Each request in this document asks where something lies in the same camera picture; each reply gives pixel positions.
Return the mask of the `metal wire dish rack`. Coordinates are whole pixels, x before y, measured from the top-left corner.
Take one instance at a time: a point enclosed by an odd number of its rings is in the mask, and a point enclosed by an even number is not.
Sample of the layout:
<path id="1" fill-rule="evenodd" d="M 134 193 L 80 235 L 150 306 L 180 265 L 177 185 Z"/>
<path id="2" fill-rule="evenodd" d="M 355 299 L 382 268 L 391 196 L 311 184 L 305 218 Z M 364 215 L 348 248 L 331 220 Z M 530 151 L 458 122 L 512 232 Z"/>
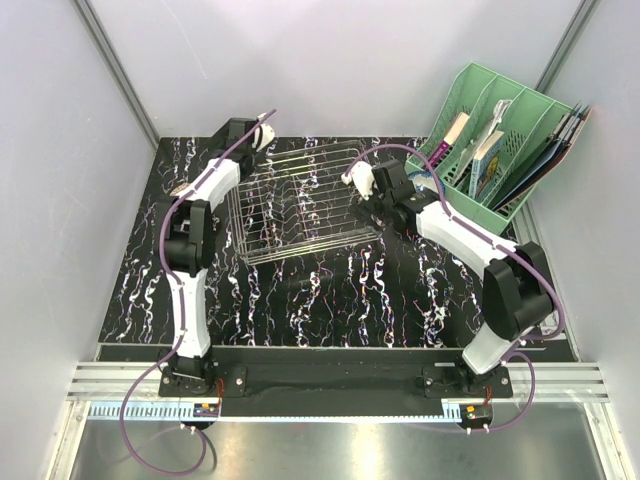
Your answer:
<path id="1" fill-rule="evenodd" d="M 228 194 L 233 245 L 248 265 L 375 240 L 355 216 L 359 194 L 341 175 L 356 141 L 269 154 Z"/>

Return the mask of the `red patterned ceramic bowl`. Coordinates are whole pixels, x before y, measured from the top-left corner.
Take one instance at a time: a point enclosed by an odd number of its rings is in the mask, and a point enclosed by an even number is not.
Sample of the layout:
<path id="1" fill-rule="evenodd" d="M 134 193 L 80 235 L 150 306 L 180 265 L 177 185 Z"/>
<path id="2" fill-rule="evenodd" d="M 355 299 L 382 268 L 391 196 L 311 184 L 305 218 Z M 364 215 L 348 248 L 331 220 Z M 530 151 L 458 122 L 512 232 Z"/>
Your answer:
<path id="1" fill-rule="evenodd" d="M 184 197 L 184 196 L 188 196 L 191 195 L 193 191 L 192 185 L 190 183 L 182 183 L 178 186 L 176 186 L 171 192 L 170 192 L 170 196 L 171 197 Z"/>

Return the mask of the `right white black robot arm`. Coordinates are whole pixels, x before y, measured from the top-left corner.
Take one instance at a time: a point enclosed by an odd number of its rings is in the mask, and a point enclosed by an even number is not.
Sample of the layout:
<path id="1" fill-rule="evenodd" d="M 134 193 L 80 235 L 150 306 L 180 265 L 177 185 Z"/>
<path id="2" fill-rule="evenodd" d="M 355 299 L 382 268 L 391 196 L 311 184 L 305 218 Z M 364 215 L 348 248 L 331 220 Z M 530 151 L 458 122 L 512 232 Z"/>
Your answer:
<path id="1" fill-rule="evenodd" d="M 358 193 L 357 212 L 445 248 L 482 282 L 483 325 L 449 375 L 463 395 L 476 396 L 524 336 L 556 311 L 544 250 L 518 245 L 463 217 L 441 199 L 435 180 L 417 185 L 395 160 L 372 166 L 359 160 L 342 174 Z"/>

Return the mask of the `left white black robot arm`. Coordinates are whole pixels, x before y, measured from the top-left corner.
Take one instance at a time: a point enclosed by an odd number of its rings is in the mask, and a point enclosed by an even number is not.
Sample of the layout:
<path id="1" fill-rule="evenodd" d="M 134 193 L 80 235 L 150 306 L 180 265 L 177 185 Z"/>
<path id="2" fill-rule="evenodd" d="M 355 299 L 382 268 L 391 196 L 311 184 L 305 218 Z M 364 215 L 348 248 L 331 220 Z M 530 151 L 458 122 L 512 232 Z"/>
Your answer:
<path id="1" fill-rule="evenodd" d="M 229 119 L 210 138 L 211 158 L 203 171 L 157 204 L 154 251 L 170 288 L 174 325 L 165 372 L 196 396 L 208 394 L 216 382 L 205 293 L 215 253 L 213 212 L 253 173 L 256 160 L 274 140 L 265 118 Z"/>

